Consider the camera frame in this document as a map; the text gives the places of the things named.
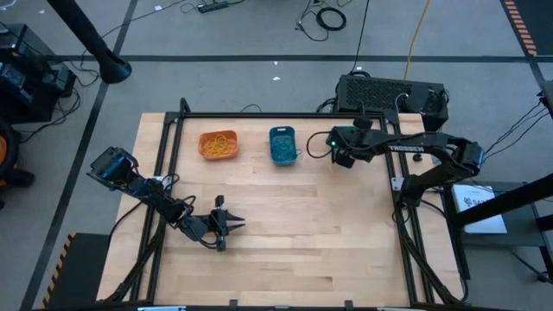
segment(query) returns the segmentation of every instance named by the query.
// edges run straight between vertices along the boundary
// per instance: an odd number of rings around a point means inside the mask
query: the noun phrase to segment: wooden table
[[[163,118],[161,113],[142,116],[133,150],[142,175],[154,171]],[[418,115],[401,115],[400,120],[403,133],[423,131]],[[351,124],[348,119],[185,119],[176,167],[181,180],[173,195],[195,194],[194,213],[208,213],[215,196],[223,194],[225,206],[245,218],[246,226],[232,233],[222,253],[168,227],[156,304],[228,305],[238,299],[240,306],[338,307],[344,300],[352,300],[356,307],[409,306],[397,228],[391,220],[385,157],[377,156],[371,163],[357,161],[347,169],[332,164],[329,157],[314,159],[305,152],[312,133]],[[270,160],[268,133],[278,125],[294,127],[296,144],[303,149],[292,167],[277,167]],[[207,162],[200,156],[199,135],[215,130],[237,131],[237,158]],[[312,153],[328,150],[325,139],[320,135],[312,140]],[[397,158],[394,162],[399,173]],[[415,174],[433,166],[429,155],[422,162],[408,156],[408,163]],[[436,194],[424,199],[442,206]],[[124,195],[118,217],[136,202]],[[131,214],[113,235],[99,299],[118,286],[137,260],[145,211],[142,207]],[[459,272],[445,219],[424,205],[418,214],[429,264],[460,298]],[[143,273],[140,297],[145,297],[148,277],[149,266]],[[422,301],[422,286],[417,286],[417,295]]]

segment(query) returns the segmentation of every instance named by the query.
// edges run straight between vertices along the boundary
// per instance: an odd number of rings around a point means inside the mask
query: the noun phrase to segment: yellow cable
[[[423,14],[421,15],[421,19],[418,20],[418,25],[416,26],[415,34],[413,35],[413,39],[411,40],[411,46],[409,47],[409,55],[407,55],[407,66],[405,67],[405,74],[404,74],[404,81],[407,80],[407,74],[409,73],[409,67],[411,64],[411,53],[413,53],[413,46],[415,45],[416,37],[418,36],[418,31],[421,30],[421,26],[423,25],[424,16],[426,16],[426,10],[429,7],[430,0],[426,0],[426,5],[424,5]]]

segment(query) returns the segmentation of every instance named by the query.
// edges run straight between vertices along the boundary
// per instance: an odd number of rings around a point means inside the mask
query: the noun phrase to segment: white paper
[[[469,208],[479,205],[482,202],[493,199],[493,189],[491,187],[453,185],[453,194],[457,211],[463,212]],[[505,222],[501,215],[493,216],[479,222],[466,225],[466,233],[507,233]]]

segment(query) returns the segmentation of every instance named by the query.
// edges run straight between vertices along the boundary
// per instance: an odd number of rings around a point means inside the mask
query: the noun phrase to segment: orange bucket
[[[238,136],[234,130],[203,133],[198,151],[207,160],[231,159],[238,153]]]

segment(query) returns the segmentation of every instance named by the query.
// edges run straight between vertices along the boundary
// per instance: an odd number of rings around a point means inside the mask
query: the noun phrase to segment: concrete floor
[[[134,17],[167,6],[170,0],[79,0],[100,34],[124,20],[130,3]],[[180,5],[133,22],[124,37],[121,55],[354,55],[365,2],[354,0],[343,8],[347,26],[331,33],[328,41],[312,42],[295,31],[295,19],[305,1],[247,0],[230,9],[186,15]],[[406,55],[424,6],[423,0],[373,0],[360,49],[362,55]],[[24,22],[57,54],[78,55],[84,48],[43,0],[19,0],[0,11],[5,23]],[[314,20],[306,19],[313,36]],[[118,30],[106,37],[114,46]],[[435,56],[411,65],[413,80],[443,83],[451,93],[449,121],[444,131],[489,146],[511,124],[536,104],[539,87],[525,62],[484,61],[478,56],[524,56],[500,0],[441,0],[430,5],[415,45],[414,55]],[[451,59],[442,56],[459,56]],[[462,57],[476,56],[473,62]],[[81,108],[61,126],[44,130],[24,144],[22,167],[36,174],[29,189],[7,193],[0,211],[0,307],[18,309],[41,254],[61,192],[73,165],[86,122],[95,102],[101,104],[98,122],[79,169],[73,195],[63,219],[54,251],[42,278],[35,307],[45,293],[65,236],[72,232],[108,233],[121,195],[105,191],[85,176],[90,162],[107,146],[132,149],[140,115],[177,110],[185,97],[193,111],[239,111],[258,104],[264,111],[315,111],[334,93],[351,61],[217,61],[132,62],[133,74],[124,83],[107,87],[97,82],[78,87]],[[360,62],[374,77],[401,79],[405,63]],[[95,67],[93,62],[85,67]],[[553,79],[553,64],[539,64],[546,79]],[[82,79],[90,79],[84,73]],[[495,156],[480,175],[483,181],[533,181],[553,171],[553,138],[545,118],[510,152]],[[26,124],[25,128],[34,128]],[[540,202],[541,214],[550,203]],[[518,250],[539,269],[539,252]],[[507,251],[469,248],[473,274],[468,301],[476,306],[546,310],[553,303],[551,286],[534,282],[531,273]]]

